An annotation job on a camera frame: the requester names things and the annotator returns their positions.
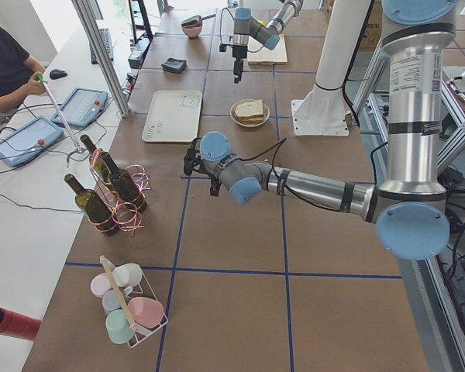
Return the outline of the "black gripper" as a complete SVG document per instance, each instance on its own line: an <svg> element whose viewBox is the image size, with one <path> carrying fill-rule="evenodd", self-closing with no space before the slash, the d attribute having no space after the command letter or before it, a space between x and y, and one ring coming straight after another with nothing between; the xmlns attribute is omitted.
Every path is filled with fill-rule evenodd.
<svg viewBox="0 0 465 372"><path fill-rule="evenodd" d="M240 83L240 77L243 74L243 63L246 58L246 45L233 45L232 46L232 55L234 60L233 65L233 74L234 74L234 83Z"/></svg>
<svg viewBox="0 0 465 372"><path fill-rule="evenodd" d="M187 149L184 156L183 172L185 175L192 175L194 171L200 174L206 174L211 181L209 188L210 195L212 197L219 197L221 181L205 168L205 163L199 154L200 151L196 148L197 142L198 138L193 139L190 147Z"/></svg>

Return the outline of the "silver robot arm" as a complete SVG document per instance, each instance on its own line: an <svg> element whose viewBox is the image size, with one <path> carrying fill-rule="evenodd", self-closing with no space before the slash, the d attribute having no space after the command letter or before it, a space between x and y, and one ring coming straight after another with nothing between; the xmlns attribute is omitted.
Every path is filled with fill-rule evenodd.
<svg viewBox="0 0 465 372"><path fill-rule="evenodd" d="M252 37L262 47L273 50L280 41L286 25L299 15L304 2L302 0L281 1L282 7L264 26L252 17L251 9L239 7L234 14L232 35L232 57L234 58L234 83L240 83L243 74L243 62L247 58L248 42Z"/></svg>
<svg viewBox="0 0 465 372"><path fill-rule="evenodd" d="M285 26L303 1L281 1L283 7L263 26L248 8L237 8L231 47L235 83L241 80L246 42L251 36L267 49L278 43ZM360 37L373 1L334 1L314 87L291 104L294 133L334 135L344 124L343 99ZM360 215L375 223L384 248L406 260L427 260L441 253L450 237L445 216L446 190L437 181L443 50L456 35L457 1L381 1L384 37L381 50L390 63L387 177L377 184L374 154L372 186L305 174L266 162L247 163L233 152L221 132L192 141L184 156L184 173L206 174L210 195L224 185L238 204L260 189L296 197L316 208Z"/></svg>

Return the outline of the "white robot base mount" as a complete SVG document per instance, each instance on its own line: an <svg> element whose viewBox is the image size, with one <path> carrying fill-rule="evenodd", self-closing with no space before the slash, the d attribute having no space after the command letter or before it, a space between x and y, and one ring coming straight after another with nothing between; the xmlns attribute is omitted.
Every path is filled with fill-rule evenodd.
<svg viewBox="0 0 465 372"><path fill-rule="evenodd" d="M371 0L333 3L313 89L291 102L296 136L348 136L343 86L367 23Z"/></svg>

